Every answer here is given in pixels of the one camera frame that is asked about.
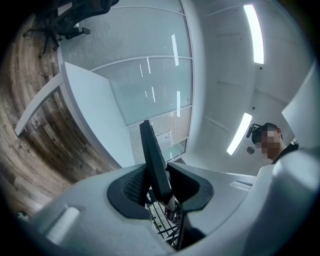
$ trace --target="white panel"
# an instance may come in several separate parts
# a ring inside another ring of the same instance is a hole
[[[177,13],[182,13],[180,0],[120,0],[116,5],[114,5],[111,8],[117,8],[122,6],[157,7],[171,10]]]
[[[91,30],[61,41],[63,61],[92,70],[119,60],[164,55],[173,56],[172,35],[177,54],[190,57],[185,17],[154,8],[116,8],[105,15],[87,18],[80,27]]]
[[[82,128],[81,124],[85,124],[90,129],[89,133],[86,133],[88,129],[81,131],[90,143],[94,143],[94,147],[98,147],[98,152],[101,152],[99,146],[102,145],[121,167],[134,165],[129,132],[118,109],[109,81],[69,63],[64,63],[64,65],[66,77],[62,65],[63,79],[66,86],[68,85],[67,91],[72,103],[70,105],[69,101],[67,102],[68,108],[71,113],[73,111],[70,107],[79,111],[77,114],[81,116],[81,123],[75,121],[80,128]],[[99,141],[98,144],[95,143],[95,140],[90,140],[91,133]]]
[[[153,127],[155,136],[172,131],[172,144],[176,144],[188,137],[190,126],[191,107],[184,108],[180,111],[180,117],[177,111],[166,113],[164,115],[151,118],[150,124]],[[144,152],[142,148],[139,124],[128,127],[133,156],[136,164],[144,163]],[[171,143],[160,145],[160,149],[169,148]]]
[[[95,71],[109,79],[127,125],[191,104],[191,60],[144,58],[121,62]]]

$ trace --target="person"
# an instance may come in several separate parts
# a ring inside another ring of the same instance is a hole
[[[274,165],[284,155],[299,148],[297,143],[288,146],[283,141],[281,129],[273,123],[267,122],[252,132],[251,140],[256,148],[261,149],[264,157],[272,160]]]

